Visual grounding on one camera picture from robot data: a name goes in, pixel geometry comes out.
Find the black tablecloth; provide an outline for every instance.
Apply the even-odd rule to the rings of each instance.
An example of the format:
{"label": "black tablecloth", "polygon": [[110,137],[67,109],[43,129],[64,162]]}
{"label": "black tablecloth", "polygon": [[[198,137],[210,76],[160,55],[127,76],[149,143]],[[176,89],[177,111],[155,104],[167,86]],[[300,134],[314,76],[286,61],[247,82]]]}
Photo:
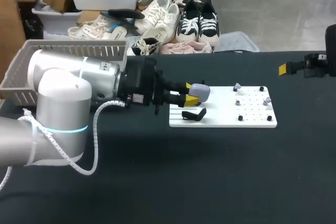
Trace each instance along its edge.
{"label": "black tablecloth", "polygon": [[[158,57],[174,81],[267,86],[278,126],[179,129],[169,127],[167,105],[158,116],[154,107],[107,109],[94,175],[15,168],[0,194],[0,223],[335,223],[336,78],[278,76],[279,65],[305,54]],[[91,129],[79,162],[86,168]]]}

